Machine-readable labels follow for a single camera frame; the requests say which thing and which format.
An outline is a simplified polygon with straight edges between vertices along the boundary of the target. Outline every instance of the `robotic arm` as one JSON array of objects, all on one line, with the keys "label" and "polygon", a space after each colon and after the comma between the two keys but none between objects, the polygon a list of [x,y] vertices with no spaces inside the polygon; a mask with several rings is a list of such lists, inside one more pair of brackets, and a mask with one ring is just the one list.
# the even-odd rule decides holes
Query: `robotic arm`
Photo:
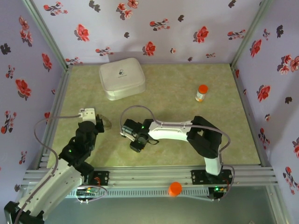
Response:
[{"label": "robotic arm", "polygon": [[174,139],[189,142],[198,154],[204,157],[206,172],[218,176],[221,171],[219,160],[219,146],[222,134],[208,129],[188,127],[188,125],[199,125],[216,128],[203,117],[195,116],[192,121],[157,124],[153,119],[145,119],[141,124],[127,119],[122,127],[122,135],[128,137],[132,142],[131,149],[136,152],[149,144],[158,144],[159,139]]},{"label": "robotic arm", "polygon": [[50,171],[19,202],[9,202],[5,208],[8,224],[14,224],[22,209],[19,223],[43,224],[51,211],[76,187],[90,183],[94,168],[85,162],[94,150],[96,136],[104,132],[102,119],[95,116],[94,109],[89,108],[79,113],[83,122],[78,123],[76,136],[71,138],[67,146],[59,154],[58,166],[54,174]]}]

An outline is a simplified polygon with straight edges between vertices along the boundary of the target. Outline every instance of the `white arm segment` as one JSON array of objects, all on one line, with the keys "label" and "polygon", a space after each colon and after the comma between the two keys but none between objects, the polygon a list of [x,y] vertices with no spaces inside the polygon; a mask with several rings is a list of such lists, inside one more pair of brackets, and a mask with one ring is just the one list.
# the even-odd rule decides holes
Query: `white arm segment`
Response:
[{"label": "white arm segment", "polygon": [[[50,171],[43,177],[43,179],[23,198],[19,200],[19,207],[21,208],[26,200],[30,197],[32,192],[37,189],[41,183],[51,174]],[[24,209],[24,212],[30,211],[30,215],[36,217],[41,211],[44,211],[43,219],[46,220],[52,210],[76,187],[80,186],[84,181],[73,166],[68,166],[68,162],[60,159],[57,170],[53,177],[42,186],[42,188],[33,196],[30,202]]]},{"label": "white arm segment", "polygon": [[[173,127],[163,126],[163,124],[173,125]],[[178,127],[178,125],[192,125],[191,121],[186,122],[163,122],[162,125],[158,125],[152,122],[149,126],[149,135],[153,139],[174,139],[174,140],[187,140],[187,133],[190,131],[190,127]],[[215,159],[209,159],[204,157],[206,163],[206,172],[212,175],[219,175],[221,171],[221,164],[219,156]]]}]

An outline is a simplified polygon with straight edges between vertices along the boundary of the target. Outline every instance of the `floral wallpaper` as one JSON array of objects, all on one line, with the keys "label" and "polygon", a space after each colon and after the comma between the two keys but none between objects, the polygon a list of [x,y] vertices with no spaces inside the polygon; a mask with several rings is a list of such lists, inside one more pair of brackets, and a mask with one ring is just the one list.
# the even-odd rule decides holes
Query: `floral wallpaper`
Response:
[{"label": "floral wallpaper", "polygon": [[33,2],[68,64],[230,63],[261,0]]},{"label": "floral wallpaper", "polygon": [[[25,171],[40,149],[33,127],[53,104],[63,69],[19,0],[1,2],[0,20],[0,223]],[[46,122],[37,129],[40,138]]]},{"label": "floral wallpaper", "polygon": [[299,220],[298,8],[297,0],[274,1],[235,71],[293,223]]}]

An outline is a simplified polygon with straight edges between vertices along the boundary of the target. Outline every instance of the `orange cap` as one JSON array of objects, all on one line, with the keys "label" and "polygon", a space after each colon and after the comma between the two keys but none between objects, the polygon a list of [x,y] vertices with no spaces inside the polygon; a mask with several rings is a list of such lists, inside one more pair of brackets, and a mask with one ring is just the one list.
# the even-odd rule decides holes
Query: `orange cap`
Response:
[{"label": "orange cap", "polygon": [[206,94],[208,89],[209,88],[206,85],[200,85],[198,88],[198,92],[200,92],[201,94]]},{"label": "orange cap", "polygon": [[182,189],[182,185],[179,182],[173,182],[168,189],[168,193],[171,197],[176,197],[182,192]]}]

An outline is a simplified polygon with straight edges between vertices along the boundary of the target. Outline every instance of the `white container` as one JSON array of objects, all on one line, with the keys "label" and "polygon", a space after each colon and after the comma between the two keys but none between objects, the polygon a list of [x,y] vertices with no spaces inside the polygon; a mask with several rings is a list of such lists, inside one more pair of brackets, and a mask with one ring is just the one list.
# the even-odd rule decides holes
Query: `white container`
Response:
[{"label": "white container", "polygon": [[145,91],[145,76],[136,58],[101,65],[100,78],[109,100],[117,100]]}]

